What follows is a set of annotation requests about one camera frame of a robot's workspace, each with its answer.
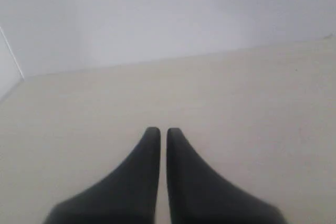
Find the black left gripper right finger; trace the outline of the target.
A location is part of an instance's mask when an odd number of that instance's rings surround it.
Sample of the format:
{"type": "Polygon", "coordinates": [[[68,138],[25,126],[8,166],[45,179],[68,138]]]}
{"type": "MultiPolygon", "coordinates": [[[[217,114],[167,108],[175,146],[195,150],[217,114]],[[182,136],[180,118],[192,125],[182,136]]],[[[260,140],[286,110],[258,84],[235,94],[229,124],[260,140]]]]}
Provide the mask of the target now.
{"type": "Polygon", "coordinates": [[[172,223],[286,223],[275,206],[213,170],[179,128],[166,137],[166,180],[172,223]]]}

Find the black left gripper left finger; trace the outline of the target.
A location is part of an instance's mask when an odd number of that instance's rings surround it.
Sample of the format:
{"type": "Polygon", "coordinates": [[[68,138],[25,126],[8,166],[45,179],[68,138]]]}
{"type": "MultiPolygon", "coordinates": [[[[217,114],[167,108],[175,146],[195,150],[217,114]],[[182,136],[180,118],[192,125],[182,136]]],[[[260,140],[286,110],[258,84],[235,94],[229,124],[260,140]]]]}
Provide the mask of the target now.
{"type": "Polygon", "coordinates": [[[57,204],[45,223],[154,223],[161,133],[148,127],[126,159],[107,177],[57,204]]]}

